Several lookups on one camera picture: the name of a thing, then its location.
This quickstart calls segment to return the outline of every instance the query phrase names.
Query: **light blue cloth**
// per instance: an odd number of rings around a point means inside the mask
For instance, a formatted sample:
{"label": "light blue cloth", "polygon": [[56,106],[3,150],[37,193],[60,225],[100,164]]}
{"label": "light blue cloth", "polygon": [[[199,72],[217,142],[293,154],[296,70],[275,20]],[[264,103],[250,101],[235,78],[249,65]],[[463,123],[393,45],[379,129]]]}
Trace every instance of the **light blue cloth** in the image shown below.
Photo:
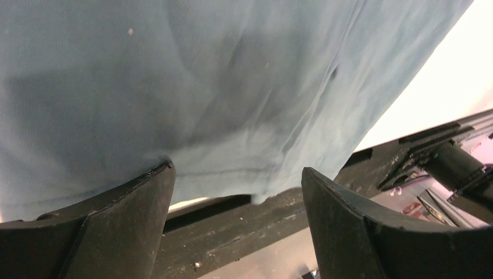
{"label": "light blue cloth", "polygon": [[172,202],[333,178],[471,0],[3,0],[0,214],[170,156]]}

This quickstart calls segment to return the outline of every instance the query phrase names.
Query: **blue fabric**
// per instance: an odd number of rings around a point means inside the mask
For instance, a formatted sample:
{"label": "blue fabric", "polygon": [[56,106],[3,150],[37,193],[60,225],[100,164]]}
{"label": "blue fabric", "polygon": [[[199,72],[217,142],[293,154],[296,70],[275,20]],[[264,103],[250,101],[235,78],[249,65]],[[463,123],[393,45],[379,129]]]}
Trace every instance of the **blue fabric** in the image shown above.
{"label": "blue fabric", "polygon": [[0,214],[169,156],[172,202],[333,178],[471,0],[3,0]]}

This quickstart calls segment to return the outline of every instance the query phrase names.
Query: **black plastic part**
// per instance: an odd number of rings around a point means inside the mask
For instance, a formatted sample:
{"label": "black plastic part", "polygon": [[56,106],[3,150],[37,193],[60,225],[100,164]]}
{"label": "black plastic part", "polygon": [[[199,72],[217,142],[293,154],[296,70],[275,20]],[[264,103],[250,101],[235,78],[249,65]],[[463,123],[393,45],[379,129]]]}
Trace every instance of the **black plastic part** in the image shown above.
{"label": "black plastic part", "polygon": [[392,166],[391,170],[379,183],[378,189],[386,191],[394,188],[395,182],[401,177],[408,176],[416,170],[416,167],[427,164],[431,158],[430,153],[439,146],[451,141],[467,141],[488,135],[492,131],[493,110],[488,110],[399,139],[394,158],[387,162]]}
{"label": "black plastic part", "polygon": [[430,153],[425,171],[450,191],[468,185],[484,172],[484,165],[459,146],[446,142]]}
{"label": "black plastic part", "polygon": [[393,212],[305,168],[321,278],[492,278],[493,228],[461,230]]}
{"label": "black plastic part", "polygon": [[483,174],[456,191],[448,202],[493,224],[493,167],[488,166]]}
{"label": "black plastic part", "polygon": [[149,278],[175,176],[167,162],[36,221],[0,224],[0,278]]}

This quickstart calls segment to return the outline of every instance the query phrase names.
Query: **machine part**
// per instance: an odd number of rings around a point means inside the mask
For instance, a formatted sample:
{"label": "machine part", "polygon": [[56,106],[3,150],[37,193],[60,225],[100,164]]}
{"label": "machine part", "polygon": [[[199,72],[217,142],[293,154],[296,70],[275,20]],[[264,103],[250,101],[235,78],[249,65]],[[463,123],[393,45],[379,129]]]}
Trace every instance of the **machine part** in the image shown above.
{"label": "machine part", "polygon": [[493,110],[453,121],[433,129],[399,139],[391,171],[378,185],[386,191],[395,186],[401,177],[409,176],[416,166],[425,165],[431,159],[431,152],[450,142],[469,141],[493,131]]}
{"label": "machine part", "polygon": [[458,145],[446,142],[430,153],[424,170],[451,191],[460,191],[484,174],[483,163]]}
{"label": "machine part", "polygon": [[461,228],[477,228],[484,227],[488,224],[479,220],[477,217],[460,210],[459,208],[452,206],[446,199],[442,198],[437,192],[435,187],[429,188],[428,195],[433,199],[437,206],[446,213],[446,215],[452,219],[452,221]]}
{"label": "machine part", "polygon": [[448,201],[493,224],[493,167],[446,142],[430,152],[423,169],[454,194]]}
{"label": "machine part", "polygon": [[36,221],[0,224],[0,278],[149,278],[173,193],[171,162]]}
{"label": "machine part", "polygon": [[312,168],[303,198],[321,278],[491,278],[493,227],[461,230],[411,218]]}
{"label": "machine part", "polygon": [[440,221],[444,225],[451,227],[462,227],[462,224],[455,223],[453,218],[449,216],[447,211],[442,210],[442,208],[437,204],[437,202],[428,193],[428,190],[417,196],[418,201],[428,210],[428,212]]}

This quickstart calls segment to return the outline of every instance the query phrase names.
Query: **white wall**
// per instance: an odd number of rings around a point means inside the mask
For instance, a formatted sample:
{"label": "white wall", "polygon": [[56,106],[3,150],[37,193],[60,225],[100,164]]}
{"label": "white wall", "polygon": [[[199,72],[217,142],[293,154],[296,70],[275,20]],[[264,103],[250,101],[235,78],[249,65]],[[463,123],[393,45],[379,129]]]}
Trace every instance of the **white wall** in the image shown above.
{"label": "white wall", "polygon": [[475,0],[356,150],[492,109],[492,15]]}

